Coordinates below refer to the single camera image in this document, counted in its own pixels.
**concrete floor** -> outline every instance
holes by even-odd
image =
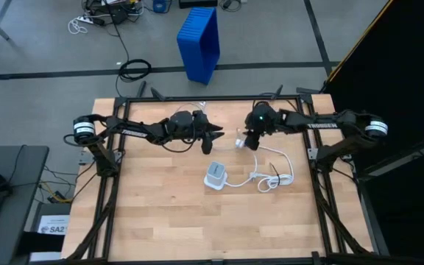
[[[152,0],[144,0],[151,6]],[[324,49],[335,66],[359,39],[386,0],[310,0]],[[6,3],[7,11],[1,12]],[[177,1],[171,12],[145,11],[139,20],[119,29],[131,58],[153,67],[182,66],[176,34],[189,10]],[[116,69],[126,56],[108,26],[83,25],[88,34],[71,35],[67,23],[82,15],[76,0],[0,0],[1,27],[13,44],[0,38],[0,74]],[[322,62],[304,0],[249,0],[236,13],[217,10],[221,57],[219,64]],[[114,97],[115,75],[0,80],[0,145],[47,145],[52,170],[77,172],[79,149],[63,143],[72,120],[89,114],[95,98]],[[145,80],[167,96],[244,95],[275,91],[295,93],[297,86],[320,89],[323,67],[221,70],[210,85],[190,82],[184,72],[150,74]],[[121,83],[135,95],[139,82]],[[53,176],[44,173],[44,180]],[[66,186],[53,189],[62,193]]]

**blue crate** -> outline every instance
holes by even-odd
[[[216,9],[194,7],[177,34],[177,45],[188,78],[207,85],[220,58]]]

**wooden table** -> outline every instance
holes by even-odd
[[[330,95],[314,95],[313,99],[316,112],[334,111]],[[184,102],[135,103],[131,105],[130,119],[158,122],[170,117],[181,105]],[[274,109],[292,108],[283,100],[271,105]],[[202,154],[200,143],[186,153],[177,154],[144,139],[127,137],[110,261],[292,258],[308,257],[312,251],[325,255],[302,134],[261,138],[262,146],[279,149],[291,159],[294,166],[291,185],[263,194],[257,189],[258,181],[241,188],[225,186],[221,191],[203,183],[212,161],[226,165],[229,183],[243,182],[254,169],[251,150],[231,148],[236,128],[244,128],[244,118],[251,106],[250,101],[207,102],[209,121],[223,126],[225,131],[224,136],[214,141],[210,155]],[[109,116],[112,109],[113,99],[97,99],[93,112]],[[186,105],[183,109],[194,110],[194,107]],[[339,130],[321,130],[321,134],[323,144],[334,144],[342,139]],[[181,142],[169,144],[174,149],[184,146]],[[289,173],[283,156],[262,149],[256,156],[258,172],[274,175],[269,165],[272,163],[281,174]],[[349,166],[340,160],[334,167],[351,174]],[[94,173],[95,166],[79,179],[77,190]],[[354,183],[337,172],[330,175],[342,222],[363,247],[371,250]],[[92,225],[99,180],[97,177],[89,183],[73,203],[63,257],[75,250]],[[327,220],[336,250],[333,225]],[[96,256],[100,256],[103,229],[99,233]]]

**black desk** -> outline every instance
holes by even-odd
[[[9,180],[20,146],[0,146],[0,174]],[[11,185],[36,183],[40,180],[49,148],[47,146],[24,146],[19,155],[17,169]],[[0,264],[26,264],[28,256],[13,258],[27,215],[34,199],[37,185],[14,188],[14,193],[4,199],[0,207]]]

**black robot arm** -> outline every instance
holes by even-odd
[[[95,131],[95,121],[105,126],[98,135]],[[103,144],[106,137],[116,133],[144,138],[160,146],[173,140],[182,140],[187,144],[202,140],[202,152],[206,155],[211,153],[212,141],[224,135],[223,132],[218,132],[222,127],[211,124],[201,110],[193,113],[180,111],[171,118],[154,124],[93,114],[75,119],[73,129],[74,141],[79,146],[89,148],[96,161],[98,175],[102,177],[113,176],[119,171],[113,152],[107,150]]]
[[[252,150],[259,146],[259,138],[266,134],[282,132],[301,133],[308,129],[341,129],[346,138],[333,146],[309,150],[309,157],[319,169],[331,172],[335,160],[342,155],[352,155],[360,149],[374,147],[387,135],[387,125],[378,116],[344,110],[341,113],[308,116],[290,110],[276,112],[267,102],[253,107],[246,120],[245,145]]]

